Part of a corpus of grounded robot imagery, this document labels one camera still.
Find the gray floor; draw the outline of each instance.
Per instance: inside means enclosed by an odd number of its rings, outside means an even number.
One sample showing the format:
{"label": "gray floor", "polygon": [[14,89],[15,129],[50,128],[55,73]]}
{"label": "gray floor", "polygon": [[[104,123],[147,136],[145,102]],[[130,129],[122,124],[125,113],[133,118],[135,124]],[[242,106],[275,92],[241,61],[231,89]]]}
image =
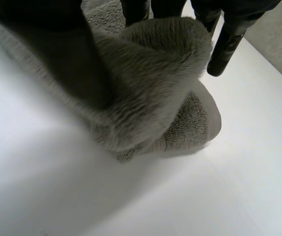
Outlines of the gray floor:
{"label": "gray floor", "polygon": [[282,1],[248,30],[246,39],[282,73]]}

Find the folded towel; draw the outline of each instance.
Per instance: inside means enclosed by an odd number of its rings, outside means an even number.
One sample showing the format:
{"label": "folded towel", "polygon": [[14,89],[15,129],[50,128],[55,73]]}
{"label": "folded towel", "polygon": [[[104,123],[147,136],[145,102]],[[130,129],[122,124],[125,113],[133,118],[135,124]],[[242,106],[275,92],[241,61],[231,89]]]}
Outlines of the folded towel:
{"label": "folded towel", "polygon": [[191,18],[151,19],[124,28],[118,0],[85,8],[84,13],[112,76],[114,102],[106,110],[95,110],[64,91],[2,26],[0,44],[84,118],[96,142],[122,162],[154,151],[191,150],[219,133],[220,113],[198,80],[212,49],[201,23]]}

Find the dark object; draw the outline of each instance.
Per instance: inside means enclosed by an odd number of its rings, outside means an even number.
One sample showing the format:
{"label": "dark object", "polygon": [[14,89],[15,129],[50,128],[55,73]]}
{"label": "dark object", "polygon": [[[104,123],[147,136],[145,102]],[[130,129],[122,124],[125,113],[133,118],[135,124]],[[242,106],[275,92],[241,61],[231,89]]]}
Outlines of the dark object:
{"label": "dark object", "polygon": [[72,96],[97,109],[113,101],[110,76],[82,0],[0,0],[0,24],[23,40]]}
{"label": "dark object", "polygon": [[[197,20],[201,21],[210,33],[214,29],[221,15],[225,13],[225,23],[220,37],[216,43],[207,71],[212,76],[220,76],[225,70],[230,58],[234,54],[247,29],[251,27],[266,11],[275,8],[281,0],[191,0]],[[126,21],[131,25],[138,19],[146,19],[148,0],[121,0],[127,7]],[[180,16],[185,0],[152,0],[151,6],[155,18]],[[133,12],[138,12],[138,17],[133,18]]]}
{"label": "dark object", "polygon": [[207,66],[207,72],[210,75],[217,77],[224,72],[247,29],[253,26],[262,15],[263,13],[257,13],[248,17],[237,17],[225,13],[224,25]]}

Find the gray towel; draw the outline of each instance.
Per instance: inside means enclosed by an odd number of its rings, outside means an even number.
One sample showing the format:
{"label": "gray towel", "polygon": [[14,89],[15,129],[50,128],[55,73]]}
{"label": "gray towel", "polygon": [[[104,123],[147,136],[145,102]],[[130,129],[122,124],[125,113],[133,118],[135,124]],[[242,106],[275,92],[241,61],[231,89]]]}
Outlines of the gray towel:
{"label": "gray towel", "polygon": [[125,162],[155,151],[188,151],[213,139],[221,116],[199,82],[211,37],[191,18],[151,19],[124,28],[118,0],[84,13],[110,74],[114,103],[96,111],[66,93],[42,63],[0,26],[0,44],[66,106],[84,118],[96,142]]}

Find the white table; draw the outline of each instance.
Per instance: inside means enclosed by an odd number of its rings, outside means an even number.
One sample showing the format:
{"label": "white table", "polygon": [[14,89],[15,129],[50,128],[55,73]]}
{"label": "white table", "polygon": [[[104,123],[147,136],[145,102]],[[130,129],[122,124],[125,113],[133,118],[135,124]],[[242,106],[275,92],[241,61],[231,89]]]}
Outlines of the white table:
{"label": "white table", "polygon": [[0,49],[0,236],[282,236],[282,75],[244,40],[202,81],[220,135],[121,165]]}

